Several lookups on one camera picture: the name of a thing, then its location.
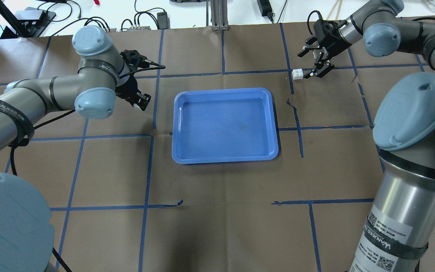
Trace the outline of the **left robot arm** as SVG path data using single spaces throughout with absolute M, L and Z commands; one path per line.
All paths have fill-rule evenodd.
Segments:
M 161 68 L 136 50 L 119 52 L 110 36 L 94 25 L 83 26 L 71 44 L 81 60 L 74 75 L 24 79 L 0 95 L 0 150 L 29 144 L 35 124 L 57 111 L 87 119 L 105 119 L 117 97 L 146 110 L 151 96 L 138 90 L 134 74 Z M 16 174 L 0 172 L 0 272 L 47 272 L 55 229 L 43 195 Z

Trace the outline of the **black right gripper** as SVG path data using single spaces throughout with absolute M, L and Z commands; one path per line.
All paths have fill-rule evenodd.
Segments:
M 346 51 L 352 45 L 346 41 L 335 21 L 318 19 L 313 24 L 315 31 L 312 36 L 305 40 L 305 45 L 297 54 L 297 57 L 304 57 L 311 52 L 314 55 L 316 65 L 303 75 L 303 79 L 311 77 L 323 78 L 335 69 L 335 66 L 327 61 Z

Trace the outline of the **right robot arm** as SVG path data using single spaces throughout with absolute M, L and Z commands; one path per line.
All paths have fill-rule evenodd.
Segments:
M 370 0 L 340 22 L 318 20 L 298 57 L 312 52 L 322 78 L 332 57 L 362 41 L 369 55 L 421 54 L 433 72 L 397 82 L 373 121 L 384 179 L 364 222 L 351 272 L 418 270 L 435 227 L 435 17 L 399 19 L 401 0 Z

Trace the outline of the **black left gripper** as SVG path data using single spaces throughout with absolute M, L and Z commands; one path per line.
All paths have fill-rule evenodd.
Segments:
M 137 50 L 124 50 L 120 53 L 124 60 L 124 69 L 120 73 L 120 82 L 116 87 L 116 96 L 133 104 L 133 107 L 145 111 L 152 99 L 149 94 L 141 93 L 134 74 L 140 68 L 146 68 L 146 57 Z

